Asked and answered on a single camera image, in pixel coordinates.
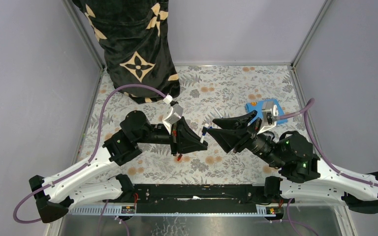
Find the white pen red tip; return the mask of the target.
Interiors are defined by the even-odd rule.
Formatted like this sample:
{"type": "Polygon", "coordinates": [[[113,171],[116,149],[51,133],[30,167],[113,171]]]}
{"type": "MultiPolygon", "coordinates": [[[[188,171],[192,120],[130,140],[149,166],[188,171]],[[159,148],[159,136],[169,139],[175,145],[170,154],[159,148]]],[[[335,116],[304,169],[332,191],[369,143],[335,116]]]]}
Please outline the white pen red tip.
{"type": "Polygon", "coordinates": [[[204,139],[205,139],[205,136],[206,136],[206,133],[207,133],[208,128],[209,128],[209,124],[208,124],[208,123],[205,123],[205,124],[203,125],[202,131],[201,131],[201,138],[200,138],[200,142],[201,142],[201,143],[204,142],[204,139]]]}

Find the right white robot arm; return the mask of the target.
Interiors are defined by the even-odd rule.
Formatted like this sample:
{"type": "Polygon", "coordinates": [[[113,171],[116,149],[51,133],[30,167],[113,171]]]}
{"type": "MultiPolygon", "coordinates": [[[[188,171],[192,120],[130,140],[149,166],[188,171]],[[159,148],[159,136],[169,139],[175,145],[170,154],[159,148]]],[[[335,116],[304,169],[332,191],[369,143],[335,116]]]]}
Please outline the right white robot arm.
{"type": "Polygon", "coordinates": [[[216,118],[216,128],[208,128],[207,133],[225,152],[248,150],[278,171],[278,176],[265,179],[266,201],[314,199],[340,203],[358,213],[378,213],[378,172],[359,174],[330,167],[297,131],[287,131],[275,142],[270,132],[277,124],[275,112],[264,112],[262,118],[256,115],[253,111],[216,118]]]}

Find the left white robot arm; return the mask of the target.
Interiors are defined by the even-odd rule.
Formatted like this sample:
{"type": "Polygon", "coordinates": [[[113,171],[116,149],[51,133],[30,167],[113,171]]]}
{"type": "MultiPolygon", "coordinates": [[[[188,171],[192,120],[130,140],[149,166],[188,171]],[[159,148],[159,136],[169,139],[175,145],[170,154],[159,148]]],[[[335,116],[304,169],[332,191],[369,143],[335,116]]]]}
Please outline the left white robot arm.
{"type": "Polygon", "coordinates": [[[134,189],[127,175],[119,174],[100,183],[91,183],[91,180],[142,154],[139,143],[169,145],[173,155],[204,151],[208,147],[184,117],[168,131],[164,124],[150,124],[142,111],[132,111],[120,127],[96,150],[94,158],[82,160],[50,177],[36,175],[30,178],[40,221],[51,223],[75,207],[101,200],[129,201],[134,189]]]}

